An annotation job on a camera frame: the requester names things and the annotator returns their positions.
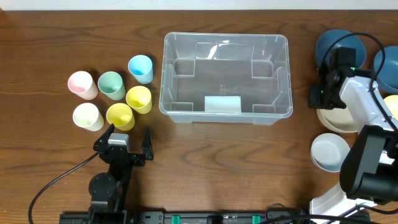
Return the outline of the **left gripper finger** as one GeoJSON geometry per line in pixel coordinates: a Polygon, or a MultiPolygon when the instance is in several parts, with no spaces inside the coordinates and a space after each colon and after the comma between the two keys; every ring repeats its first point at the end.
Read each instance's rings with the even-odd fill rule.
{"type": "Polygon", "coordinates": [[[96,152],[106,152],[108,150],[109,144],[108,139],[114,133],[114,124],[111,124],[110,127],[104,132],[103,135],[97,139],[93,145],[93,150],[96,152]]]}
{"type": "Polygon", "coordinates": [[[143,151],[145,160],[152,161],[154,159],[154,152],[153,152],[152,143],[150,140],[149,127],[146,127],[146,131],[145,131],[144,139],[142,141],[141,149],[143,151]]]}

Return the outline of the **dark blue bowl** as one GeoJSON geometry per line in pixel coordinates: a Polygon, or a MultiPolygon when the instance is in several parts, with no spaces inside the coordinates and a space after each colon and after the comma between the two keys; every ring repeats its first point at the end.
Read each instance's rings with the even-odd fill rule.
{"type": "Polygon", "coordinates": [[[385,61],[379,75],[377,84],[380,90],[397,94],[397,46],[385,47],[385,61]]]}
{"type": "MultiPolygon", "coordinates": [[[[334,43],[340,37],[350,34],[350,31],[343,29],[332,29],[324,32],[317,40],[315,45],[315,61],[317,67],[320,68],[322,65],[322,59],[326,54],[326,51],[332,43],[334,43]]],[[[339,47],[349,47],[356,49],[356,66],[362,67],[366,60],[366,48],[361,39],[356,35],[347,37],[333,46],[333,49],[339,47]]]]}

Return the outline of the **beige large bowl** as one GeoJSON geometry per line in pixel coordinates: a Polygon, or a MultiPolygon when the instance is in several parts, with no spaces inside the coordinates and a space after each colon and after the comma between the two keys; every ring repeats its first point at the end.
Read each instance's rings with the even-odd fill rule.
{"type": "Polygon", "coordinates": [[[333,110],[317,109],[317,116],[321,124],[336,133],[357,133],[353,118],[348,108],[333,110]]]}

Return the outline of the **yellow small bowl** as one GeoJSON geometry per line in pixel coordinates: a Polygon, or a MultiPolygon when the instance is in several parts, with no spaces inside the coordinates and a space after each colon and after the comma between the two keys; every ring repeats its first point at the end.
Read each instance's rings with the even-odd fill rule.
{"type": "Polygon", "coordinates": [[[384,102],[388,107],[389,111],[392,113],[395,119],[398,119],[398,96],[390,95],[384,98],[384,102]]]}

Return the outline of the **light grey small bowl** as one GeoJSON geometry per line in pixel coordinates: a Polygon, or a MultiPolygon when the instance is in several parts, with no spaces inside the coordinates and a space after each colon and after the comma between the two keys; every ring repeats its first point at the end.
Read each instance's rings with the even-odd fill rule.
{"type": "Polygon", "coordinates": [[[320,169],[337,173],[350,151],[348,143],[339,135],[325,133],[317,136],[310,148],[310,158],[320,169]]]}

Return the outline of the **clear plastic storage container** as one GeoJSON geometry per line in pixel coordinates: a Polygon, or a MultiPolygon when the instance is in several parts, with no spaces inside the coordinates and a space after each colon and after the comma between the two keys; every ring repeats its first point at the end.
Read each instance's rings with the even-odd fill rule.
{"type": "Polygon", "coordinates": [[[271,125],[294,110],[281,34],[170,32],[159,109],[176,123],[271,125]]]}

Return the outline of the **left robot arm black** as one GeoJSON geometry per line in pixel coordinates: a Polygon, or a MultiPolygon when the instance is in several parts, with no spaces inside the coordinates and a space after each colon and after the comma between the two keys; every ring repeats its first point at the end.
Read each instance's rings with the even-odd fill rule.
{"type": "Polygon", "coordinates": [[[114,132],[112,124],[95,141],[93,149],[109,165],[107,172],[95,175],[89,183],[90,223],[137,223],[135,212],[124,208],[134,166],[143,167],[154,159],[149,128],[141,144],[142,153],[130,152],[129,135],[114,132]]]}

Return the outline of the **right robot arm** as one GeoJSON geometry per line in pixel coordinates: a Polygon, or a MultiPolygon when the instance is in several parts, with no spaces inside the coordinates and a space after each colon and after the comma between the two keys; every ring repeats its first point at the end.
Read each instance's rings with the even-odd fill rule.
{"type": "Polygon", "coordinates": [[[397,120],[378,92],[374,72],[356,66],[355,49],[340,47],[328,54],[308,105],[348,109],[358,138],[342,162],[339,183],[310,202],[315,223],[342,222],[362,208],[397,201],[397,120]]]}

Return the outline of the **white plastic cup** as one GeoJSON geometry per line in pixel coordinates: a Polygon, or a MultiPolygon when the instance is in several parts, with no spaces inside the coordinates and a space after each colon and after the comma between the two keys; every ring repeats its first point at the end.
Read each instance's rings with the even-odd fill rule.
{"type": "Polygon", "coordinates": [[[78,105],[73,112],[72,120],[78,127],[89,131],[99,131],[104,126],[103,116],[92,103],[78,105]]]}

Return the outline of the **yellow plastic cup lower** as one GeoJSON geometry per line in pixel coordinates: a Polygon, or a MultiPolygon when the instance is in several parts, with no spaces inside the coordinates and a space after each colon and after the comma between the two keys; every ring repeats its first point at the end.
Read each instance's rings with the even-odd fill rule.
{"type": "Polygon", "coordinates": [[[131,130],[135,125],[132,109],[125,103],[115,103],[106,112],[106,119],[109,124],[121,131],[131,130]]]}

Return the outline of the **yellow plastic cup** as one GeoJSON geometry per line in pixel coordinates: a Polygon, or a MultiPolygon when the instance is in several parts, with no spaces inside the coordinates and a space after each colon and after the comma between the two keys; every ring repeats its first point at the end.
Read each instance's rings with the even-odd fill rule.
{"type": "Polygon", "coordinates": [[[115,103],[106,112],[106,119],[109,124],[121,131],[131,130],[135,125],[132,109],[125,103],[115,103]]]}
{"type": "Polygon", "coordinates": [[[126,102],[136,112],[147,114],[152,109],[152,94],[145,86],[135,86],[127,92],[126,102]]]}

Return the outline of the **yellow plastic cup upper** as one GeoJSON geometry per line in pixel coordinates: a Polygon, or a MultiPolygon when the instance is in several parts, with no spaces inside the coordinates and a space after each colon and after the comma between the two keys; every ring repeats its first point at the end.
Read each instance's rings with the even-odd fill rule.
{"type": "Polygon", "coordinates": [[[152,109],[152,94],[145,86],[135,86],[127,92],[126,102],[136,112],[147,114],[152,109]]]}

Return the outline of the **green plastic cup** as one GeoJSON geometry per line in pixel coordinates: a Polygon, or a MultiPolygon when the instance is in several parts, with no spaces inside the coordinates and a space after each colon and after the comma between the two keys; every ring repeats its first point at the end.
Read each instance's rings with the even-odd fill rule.
{"type": "Polygon", "coordinates": [[[98,89],[114,101],[119,101],[126,95],[123,79],[117,72],[103,73],[98,79],[98,89]]]}

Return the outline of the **pink plastic cup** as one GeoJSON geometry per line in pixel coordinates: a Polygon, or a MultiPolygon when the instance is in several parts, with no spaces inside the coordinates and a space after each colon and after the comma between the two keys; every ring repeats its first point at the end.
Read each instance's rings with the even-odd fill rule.
{"type": "Polygon", "coordinates": [[[98,88],[92,76],[86,71],[73,73],[67,82],[68,89],[85,100],[92,100],[98,95],[98,88]]]}

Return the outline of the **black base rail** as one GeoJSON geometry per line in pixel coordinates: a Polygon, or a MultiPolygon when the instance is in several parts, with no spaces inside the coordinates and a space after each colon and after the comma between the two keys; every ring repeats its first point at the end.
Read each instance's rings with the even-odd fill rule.
{"type": "Polygon", "coordinates": [[[149,212],[65,212],[60,215],[59,224],[257,224],[275,218],[304,215],[305,211],[293,208],[271,208],[264,213],[170,213],[161,211],[149,212]]]}

